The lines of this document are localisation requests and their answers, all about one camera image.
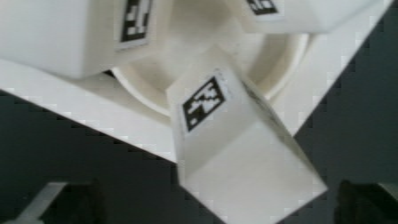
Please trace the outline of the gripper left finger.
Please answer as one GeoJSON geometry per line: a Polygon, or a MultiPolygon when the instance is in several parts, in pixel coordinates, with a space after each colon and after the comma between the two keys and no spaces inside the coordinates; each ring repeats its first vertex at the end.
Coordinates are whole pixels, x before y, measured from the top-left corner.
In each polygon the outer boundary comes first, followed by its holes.
{"type": "Polygon", "coordinates": [[[104,224],[97,181],[48,182],[7,224],[104,224]]]}

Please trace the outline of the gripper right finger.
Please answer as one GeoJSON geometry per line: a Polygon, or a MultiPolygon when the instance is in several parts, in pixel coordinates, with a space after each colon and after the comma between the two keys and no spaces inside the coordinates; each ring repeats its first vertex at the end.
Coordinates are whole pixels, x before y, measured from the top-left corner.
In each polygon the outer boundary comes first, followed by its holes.
{"type": "Polygon", "coordinates": [[[398,224],[398,183],[341,181],[334,224],[398,224]]]}

